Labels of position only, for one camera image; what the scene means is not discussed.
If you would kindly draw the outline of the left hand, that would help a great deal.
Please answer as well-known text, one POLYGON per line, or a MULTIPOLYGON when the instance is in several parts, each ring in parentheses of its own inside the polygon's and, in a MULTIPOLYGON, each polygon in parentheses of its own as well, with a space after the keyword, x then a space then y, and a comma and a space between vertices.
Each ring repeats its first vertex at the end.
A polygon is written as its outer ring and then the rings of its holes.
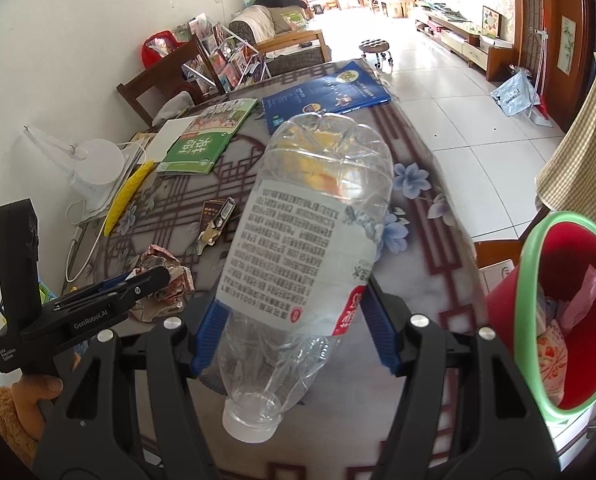
POLYGON ((39 402, 55 400, 63 390, 64 382, 59 377, 43 374, 23 374, 10 387, 21 427, 36 442, 41 440, 45 427, 39 402))

